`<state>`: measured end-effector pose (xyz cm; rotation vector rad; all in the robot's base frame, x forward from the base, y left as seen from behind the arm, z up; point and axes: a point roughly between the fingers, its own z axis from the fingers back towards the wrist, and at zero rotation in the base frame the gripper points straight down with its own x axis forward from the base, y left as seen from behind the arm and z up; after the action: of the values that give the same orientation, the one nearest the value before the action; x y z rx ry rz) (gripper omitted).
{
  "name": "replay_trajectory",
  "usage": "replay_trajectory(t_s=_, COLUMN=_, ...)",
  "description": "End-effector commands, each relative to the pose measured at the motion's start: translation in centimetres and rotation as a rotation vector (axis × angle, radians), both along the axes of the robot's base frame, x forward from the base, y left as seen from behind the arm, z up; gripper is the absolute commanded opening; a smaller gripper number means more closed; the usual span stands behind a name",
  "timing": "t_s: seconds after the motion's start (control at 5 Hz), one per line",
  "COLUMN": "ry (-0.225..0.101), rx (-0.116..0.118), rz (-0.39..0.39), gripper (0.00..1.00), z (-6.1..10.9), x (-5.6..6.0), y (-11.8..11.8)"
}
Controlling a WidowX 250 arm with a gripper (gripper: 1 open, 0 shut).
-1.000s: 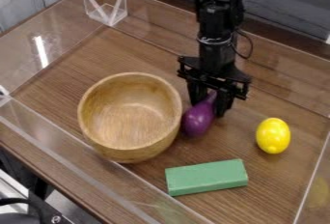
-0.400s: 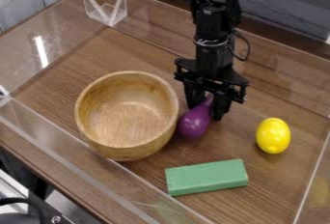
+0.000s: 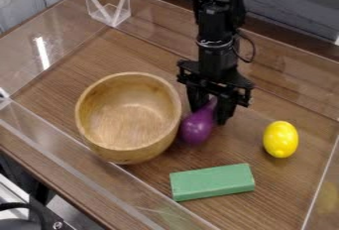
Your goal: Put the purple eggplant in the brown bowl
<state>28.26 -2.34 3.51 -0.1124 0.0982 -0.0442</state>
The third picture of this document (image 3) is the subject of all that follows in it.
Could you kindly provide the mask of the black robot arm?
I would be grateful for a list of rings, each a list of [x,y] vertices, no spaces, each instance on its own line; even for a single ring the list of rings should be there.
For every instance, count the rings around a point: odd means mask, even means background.
[[[254,84],[240,74],[240,27],[245,22],[244,0],[190,0],[198,28],[198,57],[177,61],[177,81],[186,87],[193,111],[216,99],[213,118],[222,125],[238,106],[249,106]]]

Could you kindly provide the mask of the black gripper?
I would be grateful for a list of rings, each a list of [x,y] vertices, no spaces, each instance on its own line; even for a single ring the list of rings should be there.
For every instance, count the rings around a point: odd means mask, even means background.
[[[254,84],[238,72],[238,50],[238,40],[218,46],[198,45],[198,58],[177,61],[177,81],[186,87],[190,111],[196,112],[208,103],[209,96],[216,96],[218,125],[233,117],[237,105],[250,104]]]

